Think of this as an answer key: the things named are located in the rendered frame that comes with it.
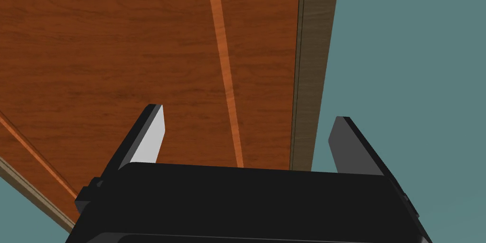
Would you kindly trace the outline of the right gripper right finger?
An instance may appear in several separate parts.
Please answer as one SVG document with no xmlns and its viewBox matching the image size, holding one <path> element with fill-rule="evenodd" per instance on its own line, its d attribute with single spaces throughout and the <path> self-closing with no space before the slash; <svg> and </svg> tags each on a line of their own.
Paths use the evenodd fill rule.
<svg viewBox="0 0 486 243">
<path fill-rule="evenodd" d="M 328 144 L 339 173 L 392 177 L 390 170 L 349 117 L 336 117 Z"/>
</svg>

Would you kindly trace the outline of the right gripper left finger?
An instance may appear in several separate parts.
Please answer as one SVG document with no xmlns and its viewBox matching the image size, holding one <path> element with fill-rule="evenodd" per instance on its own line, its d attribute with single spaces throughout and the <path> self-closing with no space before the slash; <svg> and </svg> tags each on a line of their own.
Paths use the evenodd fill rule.
<svg viewBox="0 0 486 243">
<path fill-rule="evenodd" d="M 147 105 L 109 160 L 102 178 L 113 175 L 128 163 L 155 163 L 165 131 L 163 106 Z"/>
</svg>

